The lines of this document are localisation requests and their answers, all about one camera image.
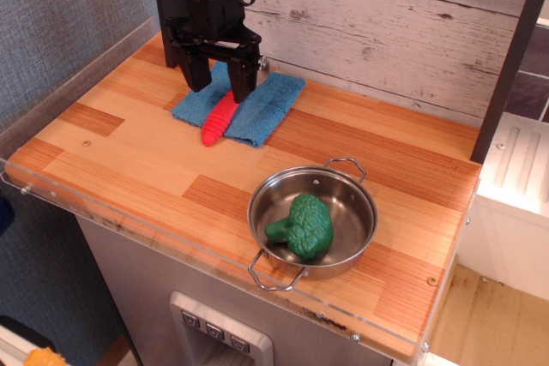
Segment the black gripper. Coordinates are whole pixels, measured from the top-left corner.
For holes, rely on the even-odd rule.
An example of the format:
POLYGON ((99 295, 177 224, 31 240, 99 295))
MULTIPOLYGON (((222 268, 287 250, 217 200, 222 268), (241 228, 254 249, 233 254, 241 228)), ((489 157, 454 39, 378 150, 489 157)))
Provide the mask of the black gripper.
POLYGON ((211 81, 209 59, 227 63, 234 101, 255 89, 261 36, 244 25, 244 8, 255 0, 184 0, 186 16, 169 18, 170 43, 184 78, 194 92, 211 81))

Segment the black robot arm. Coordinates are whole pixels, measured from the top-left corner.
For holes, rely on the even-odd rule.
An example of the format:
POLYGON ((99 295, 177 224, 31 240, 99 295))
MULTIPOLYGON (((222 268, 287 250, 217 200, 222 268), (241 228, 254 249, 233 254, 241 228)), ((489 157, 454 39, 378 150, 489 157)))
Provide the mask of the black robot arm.
POLYGON ((212 82, 209 61, 227 65, 236 103, 257 86, 262 38, 244 24, 245 8, 256 0, 184 0, 186 16, 169 17, 170 45, 194 92, 212 82))

